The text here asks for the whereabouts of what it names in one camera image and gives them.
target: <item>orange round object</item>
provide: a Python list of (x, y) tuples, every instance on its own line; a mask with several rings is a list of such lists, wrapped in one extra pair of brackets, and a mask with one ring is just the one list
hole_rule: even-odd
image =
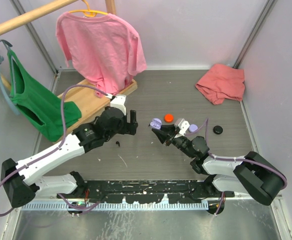
[(174, 116), (172, 114), (168, 113), (165, 115), (164, 119), (165, 119), (166, 123), (172, 123), (172, 121), (174, 121)]

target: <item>gray floor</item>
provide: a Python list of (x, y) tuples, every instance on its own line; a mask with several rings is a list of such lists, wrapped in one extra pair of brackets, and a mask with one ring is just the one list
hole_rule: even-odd
[[(208, 145), (212, 153), (239, 156), (251, 150), (251, 142), (239, 102), (225, 100), (213, 105), (195, 88), (204, 70), (145, 71), (135, 77), (138, 89), (127, 97), (127, 110), (137, 111), (139, 127), (135, 136), (116, 135), (103, 147), (74, 158), (48, 173), (64, 175), (78, 171), (87, 180), (173, 180), (204, 179), (189, 165), (190, 159), (174, 146), (163, 146), (148, 127), (153, 118), (166, 113), (201, 125), (209, 118)], [(63, 72), (56, 94), (83, 78), (76, 72)], [(224, 132), (215, 135), (212, 128), (221, 125)], [(40, 149), (51, 143), (42, 139)]]
[(206, 211), (22, 211), (13, 240), (278, 240), (270, 207), (229, 199), (215, 217)]

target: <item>wooden clothes rack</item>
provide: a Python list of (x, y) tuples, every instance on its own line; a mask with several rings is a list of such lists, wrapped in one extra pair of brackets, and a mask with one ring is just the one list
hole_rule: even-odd
[[(52, 13), (60, 8), (63, 8), (69, 4), (72, 4), (79, 0), (55, 0), (51, 3), (43, 5), (32, 11), (26, 12), (20, 16), (10, 19), (6, 22), (0, 23), (0, 36), (7, 32), (10, 32), (16, 28), (19, 28), (25, 24), (28, 24), (36, 19), (39, 19), (49, 13)], [(110, 14), (116, 14), (115, 0), (105, 0), (107, 12)], [(11, 90), (11, 85), (9, 81), (1, 74), (4, 86)], [(78, 84), (91, 85), (88, 80), (84, 79)], [(132, 80), (132, 83), (125, 89), (123, 89), (120, 94), (129, 95), (134, 90), (137, 89), (137, 83)], [(71, 89), (65, 98), (65, 101), (74, 101), (75, 104), (81, 111), (82, 117), (71, 127), (67, 129), (67, 134), (71, 133), (73, 129), (77, 128), (80, 124), (85, 123), (93, 119), (95, 116), (99, 115), (102, 109), (110, 104), (110, 100), (106, 97), (96, 97), (94, 92), (87, 87), (76, 87)]]

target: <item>white wall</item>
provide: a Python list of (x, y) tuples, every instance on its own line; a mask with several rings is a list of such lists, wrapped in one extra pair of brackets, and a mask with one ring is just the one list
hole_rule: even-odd
[[(16, 17), (11, 3), (0, 0), (0, 23)], [(14, 46), (20, 61), (30, 74), (46, 87), (50, 87), (54, 74), (41, 56), (25, 27), (20, 27), (10, 33), (0, 36), (0, 39), (10, 41)], [(2, 45), (0, 53), (5, 57), (2, 73), (9, 79), (7, 51)], [(0, 91), (0, 176), (1, 163), (12, 158), (19, 160), (30, 156), (34, 151), (38, 131), (23, 116), (15, 116), (7, 106)], [(3, 190), (0, 190), (0, 213), (9, 209), (9, 201)], [(6, 217), (0, 217), (0, 237), (3, 232)]]
[(245, 106), (263, 156), (288, 179), (292, 219), (292, 1), (278, 1), (249, 50)]
[[(20, 0), (25, 10), (51, 0)], [(104, 0), (88, 0), (106, 11)], [(233, 65), (266, 0), (116, 0), (117, 15), (139, 33), (150, 69)], [(75, 2), (34, 22), (56, 67), (66, 68), (55, 37), (58, 16), (86, 8)]]

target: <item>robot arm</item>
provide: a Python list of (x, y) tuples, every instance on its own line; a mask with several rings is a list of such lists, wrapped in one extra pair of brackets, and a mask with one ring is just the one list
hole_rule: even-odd
[(15, 169), (28, 165), (31, 161), (38, 159), (59, 148), (53, 154), (19, 171), (4, 184), (13, 208), (21, 207), (29, 203), (34, 197), (53, 196), (57, 193), (81, 195), (86, 186), (82, 177), (77, 172), (71, 172), (64, 176), (43, 176), (60, 164), (92, 149), (101, 147), (116, 134), (136, 134), (138, 123), (136, 112), (130, 111), (130, 123), (127, 122), (125, 95), (117, 95), (112, 98), (110, 106), (106, 107), (100, 116), (92, 122), (84, 123), (69, 134), (64, 144), (59, 148), (57, 143), (50, 148), (29, 158), (14, 162), (11, 158), (2, 164), (2, 176), (5, 178)]
[(202, 136), (193, 140), (185, 137), (188, 127), (189, 123), (182, 118), (175, 124), (162, 125), (160, 129), (153, 128), (152, 131), (162, 144), (173, 144), (192, 158), (190, 165), (196, 173), (210, 175), (205, 181), (210, 187), (220, 192), (247, 193), (263, 205), (271, 204), (284, 186), (282, 178), (274, 172), (281, 173), (273, 165), (253, 151), (240, 157), (210, 154), (207, 142)]

